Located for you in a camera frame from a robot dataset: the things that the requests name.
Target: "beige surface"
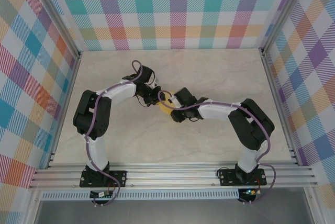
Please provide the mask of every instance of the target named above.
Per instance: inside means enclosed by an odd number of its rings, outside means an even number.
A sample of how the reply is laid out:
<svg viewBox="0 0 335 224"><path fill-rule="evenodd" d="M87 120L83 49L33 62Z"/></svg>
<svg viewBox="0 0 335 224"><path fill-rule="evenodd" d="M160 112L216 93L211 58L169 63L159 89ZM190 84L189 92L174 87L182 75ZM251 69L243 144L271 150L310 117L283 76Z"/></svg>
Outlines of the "beige surface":
<svg viewBox="0 0 335 224"><path fill-rule="evenodd" d="M187 87L197 98L222 102L255 100L275 124L264 160L290 159L286 140L257 49L86 52L79 68L55 162L86 162L84 141L72 118L84 90L97 91L132 74L137 59L153 69L163 89ZM239 142L229 121L175 123L158 106L141 107L130 98L112 107L105 134L111 162L236 161Z"/></svg>

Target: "yellow object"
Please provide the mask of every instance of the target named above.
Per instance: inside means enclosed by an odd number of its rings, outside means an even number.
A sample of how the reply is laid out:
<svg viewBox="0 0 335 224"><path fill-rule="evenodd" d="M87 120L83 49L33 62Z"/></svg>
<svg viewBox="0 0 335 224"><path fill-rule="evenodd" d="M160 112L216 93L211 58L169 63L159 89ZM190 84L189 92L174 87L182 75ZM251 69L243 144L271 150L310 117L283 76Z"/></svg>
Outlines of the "yellow object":
<svg viewBox="0 0 335 224"><path fill-rule="evenodd" d="M164 94L165 94L165 98L166 98L166 100L164 101L164 103L167 104L167 105L169 105L169 106L171 106L171 107L175 107L174 103L170 103L170 102L168 101L168 98L170 97L169 94L168 94L168 93L164 93ZM162 112L164 112L164 113L166 113L166 114L169 114L169 115L171 114L172 109L167 108L167 107L164 106L161 102L159 102L159 103L157 103L157 104L159 105L159 108L161 109Z"/></svg>

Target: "marble floor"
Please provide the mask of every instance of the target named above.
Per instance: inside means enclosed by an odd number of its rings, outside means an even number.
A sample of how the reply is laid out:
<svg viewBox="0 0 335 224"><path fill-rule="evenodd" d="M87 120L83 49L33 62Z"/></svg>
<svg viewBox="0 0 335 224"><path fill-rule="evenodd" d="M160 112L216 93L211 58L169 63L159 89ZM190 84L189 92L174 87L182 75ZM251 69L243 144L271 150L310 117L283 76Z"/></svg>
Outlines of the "marble floor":
<svg viewBox="0 0 335 224"><path fill-rule="evenodd" d="M142 50L85 52L72 92L54 162L86 162L85 144L72 125L86 89L101 90L132 74L132 60L153 69L163 89L187 87L197 98L222 102L255 100L275 124L272 148L263 160L289 160L283 129L257 49ZM111 162L236 161L242 144L229 121L178 124L159 106L144 108L136 98L112 107L105 134Z"/></svg>

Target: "white floor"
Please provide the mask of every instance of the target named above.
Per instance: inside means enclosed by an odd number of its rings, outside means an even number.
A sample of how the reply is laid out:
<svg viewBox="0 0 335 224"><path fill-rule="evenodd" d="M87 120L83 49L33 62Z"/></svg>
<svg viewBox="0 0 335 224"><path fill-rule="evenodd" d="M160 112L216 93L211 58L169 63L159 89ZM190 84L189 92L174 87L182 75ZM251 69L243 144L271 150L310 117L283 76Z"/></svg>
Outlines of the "white floor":
<svg viewBox="0 0 335 224"><path fill-rule="evenodd" d="M142 50L84 53L54 162L87 161L84 141L72 125L80 97L86 89L104 89L134 73L134 59L153 69L168 91L187 87L196 98L255 100L276 127L264 160L291 158L257 49ZM111 162L236 161L242 147L229 121L178 124L159 106L144 108L136 98L112 107L105 142Z"/></svg>

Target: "purple cable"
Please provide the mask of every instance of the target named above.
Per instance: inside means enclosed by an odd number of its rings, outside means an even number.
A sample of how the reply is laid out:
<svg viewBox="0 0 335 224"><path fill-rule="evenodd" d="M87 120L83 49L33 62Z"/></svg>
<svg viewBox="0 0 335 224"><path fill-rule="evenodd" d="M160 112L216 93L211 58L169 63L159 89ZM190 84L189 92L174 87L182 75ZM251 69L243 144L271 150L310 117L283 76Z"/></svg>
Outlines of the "purple cable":
<svg viewBox="0 0 335 224"><path fill-rule="evenodd" d="M161 93L168 93L170 95L170 97L172 97L172 94L168 91L159 91L157 96L158 96L158 99L159 101L162 103L162 105L164 105L165 107L169 108L169 109L172 109L172 110L187 110L187 109L191 109L193 107L197 107L197 106L200 106L200 105L223 105L223 106L228 106L228 107L235 107L235 108L238 108L240 110L243 110L245 113L247 113L256 123L257 125L261 128L262 132L264 133L265 137L266 137L266 140L267 140L267 150L265 152L263 152L259 157L258 159L256 160L256 163L259 162L259 160L264 157L266 154L269 153L270 151L270 148L271 148L271 143L270 143L270 137L269 135L267 134L265 128L262 126L262 124L259 122L259 120L256 118L255 115L253 115L251 112L249 112L247 109L243 108L242 106L239 106L239 105L234 105L234 104L230 104L230 103L224 103L224 102L203 102L203 103L199 103L199 104L195 104L195 105L191 105L191 106L187 106L187 107L182 107L182 108L175 108L175 107L172 107L172 106L169 106L167 105L166 103L164 103L164 101L161 99L160 97L160 94ZM264 198L264 196L266 194L269 193L269 191L272 189L275 181L276 181L276 170L273 166L269 165L269 164L260 164L260 165L264 165L264 166L269 166L272 168L273 170L273 173L274 173L274 176L273 176L273 181L271 183L271 186L269 187L269 190L259 199L255 200L254 202L257 202L257 201L260 201L262 198Z"/></svg>
<svg viewBox="0 0 335 224"><path fill-rule="evenodd" d="M135 67L134 67L134 63L135 63L135 62L140 64L140 73L138 74L137 77L135 77L133 80L130 80L130 81L128 81L128 82L115 84L115 85L113 85L113 86L107 88L105 91L103 91L103 92L101 92L101 93L99 94L99 96L97 97L97 99L96 99L96 101L95 101L95 104L94 104L94 112L93 112L93 118L92 118L92 122L91 122L90 128L88 129L88 131L87 131L87 133L86 133L86 135L85 135L85 137L84 137L85 140L86 140L86 153L87 153L87 156L88 156L88 160L91 162L92 166L93 166L97 171L99 171L100 173L102 173L103 175L105 175L105 176L111 178L113 181L115 181L116 184L117 184L117 186L118 186L117 193L116 193L115 196L114 196L112 199L110 199L106 204L98 204L98 203L96 203L95 199L93 199L93 202L96 204L96 206L98 205L98 206L103 207L103 206L107 206L107 205L109 205L110 203L112 203L112 202L114 201L114 199L119 195L121 186L120 186L120 182L119 182L116 178L114 178L113 176L111 176L111 175L105 173L104 171L102 171L102 170L101 170L100 168L98 168L98 167L96 166L96 164L93 162L92 157L91 157L91 154L90 154L90 147L89 147L89 145L88 145L89 142L90 142L89 139L88 139L88 136L90 135L90 133L91 133L91 131L93 130L93 127L94 127L94 122L95 122L95 118L96 118L96 111L97 111L97 108L98 108L99 100L100 100L100 98L106 93L106 91L110 91L111 89L113 89L113 88L115 88L115 87L117 87L117 86L120 86L120 85L125 85L125 84L132 83L133 81L137 80L137 79L142 75L143 66L142 66L142 64L141 64L140 61L138 61L138 60L133 60L132 63L131 63L132 68L136 71L136 69L135 69Z"/></svg>

